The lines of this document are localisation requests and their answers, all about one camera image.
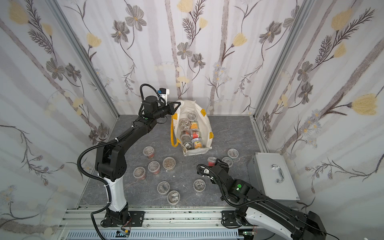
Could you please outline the red green label seed jar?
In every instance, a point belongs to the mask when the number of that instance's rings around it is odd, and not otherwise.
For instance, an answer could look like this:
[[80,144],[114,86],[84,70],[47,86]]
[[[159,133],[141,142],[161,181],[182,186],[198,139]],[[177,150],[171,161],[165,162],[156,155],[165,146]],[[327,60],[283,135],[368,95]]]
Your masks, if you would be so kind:
[[160,195],[167,195],[170,191],[170,184],[167,181],[162,181],[157,186],[157,191]]

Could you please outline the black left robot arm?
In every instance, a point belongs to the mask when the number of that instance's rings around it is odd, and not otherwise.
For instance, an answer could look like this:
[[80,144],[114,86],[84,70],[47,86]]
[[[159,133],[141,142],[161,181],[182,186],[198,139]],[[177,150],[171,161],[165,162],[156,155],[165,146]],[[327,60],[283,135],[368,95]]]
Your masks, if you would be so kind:
[[[141,106],[138,117],[131,126],[120,136],[86,149],[77,159],[78,171],[90,179],[101,182],[107,192],[106,206],[91,213],[91,220],[96,229],[98,224],[95,215],[101,212],[106,212],[104,221],[107,227],[124,226],[131,220],[123,186],[123,176],[127,170],[125,154],[141,137],[154,129],[158,119],[175,114],[181,106],[181,102],[168,101],[170,91],[166,88],[157,90],[149,84],[142,84],[140,92]],[[83,157],[92,150],[97,151],[96,176],[82,167]]]

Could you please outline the clear lid seed jar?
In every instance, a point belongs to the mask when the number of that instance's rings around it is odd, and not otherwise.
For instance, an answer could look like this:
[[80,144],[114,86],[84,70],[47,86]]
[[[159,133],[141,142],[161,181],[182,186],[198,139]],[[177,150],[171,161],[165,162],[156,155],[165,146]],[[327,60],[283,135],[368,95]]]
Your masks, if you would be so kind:
[[167,196],[167,201],[170,205],[177,205],[180,201],[181,195],[178,191],[170,191]]

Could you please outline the white canvas tote bag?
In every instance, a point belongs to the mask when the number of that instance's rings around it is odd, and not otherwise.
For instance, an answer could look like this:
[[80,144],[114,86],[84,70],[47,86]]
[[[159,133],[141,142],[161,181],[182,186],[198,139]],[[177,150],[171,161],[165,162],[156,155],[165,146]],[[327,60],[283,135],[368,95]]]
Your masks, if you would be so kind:
[[[214,134],[212,126],[205,109],[200,107],[195,101],[180,100],[181,106],[172,115],[171,121],[171,143],[173,147],[180,146],[183,150],[185,157],[203,155],[212,149]],[[186,118],[188,112],[196,112],[198,119],[191,122],[191,127],[187,131],[179,129],[180,119]],[[194,138],[201,138],[204,147],[194,149],[191,140]]]

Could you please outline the orange label seed jar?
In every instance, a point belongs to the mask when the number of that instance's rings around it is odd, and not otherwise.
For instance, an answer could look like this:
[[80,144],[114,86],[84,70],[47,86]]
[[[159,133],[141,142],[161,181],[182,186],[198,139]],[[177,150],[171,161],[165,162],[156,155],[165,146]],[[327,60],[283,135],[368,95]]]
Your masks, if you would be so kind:
[[199,149],[199,148],[203,148],[204,147],[201,138],[194,138],[194,139],[191,140],[191,143],[192,143],[194,149]]

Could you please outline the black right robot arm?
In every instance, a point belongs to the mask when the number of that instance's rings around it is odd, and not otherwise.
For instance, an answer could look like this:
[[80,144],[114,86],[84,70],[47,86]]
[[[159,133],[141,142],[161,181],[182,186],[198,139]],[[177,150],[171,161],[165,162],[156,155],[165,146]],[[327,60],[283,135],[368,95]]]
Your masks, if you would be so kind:
[[251,184],[232,178],[223,161],[217,160],[214,166],[198,164],[197,173],[219,187],[221,200],[235,208],[235,219],[241,225],[262,227],[286,240],[326,239],[326,229],[317,214],[291,209]]

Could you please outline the yellow stripe lid seed jar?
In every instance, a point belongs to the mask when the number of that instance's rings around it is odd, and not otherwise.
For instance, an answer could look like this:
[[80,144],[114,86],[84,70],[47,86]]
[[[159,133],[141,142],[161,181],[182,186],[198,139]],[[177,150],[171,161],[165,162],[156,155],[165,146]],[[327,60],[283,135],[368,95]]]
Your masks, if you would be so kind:
[[196,193],[202,193],[206,189],[206,183],[202,179],[197,179],[194,181],[194,190]]

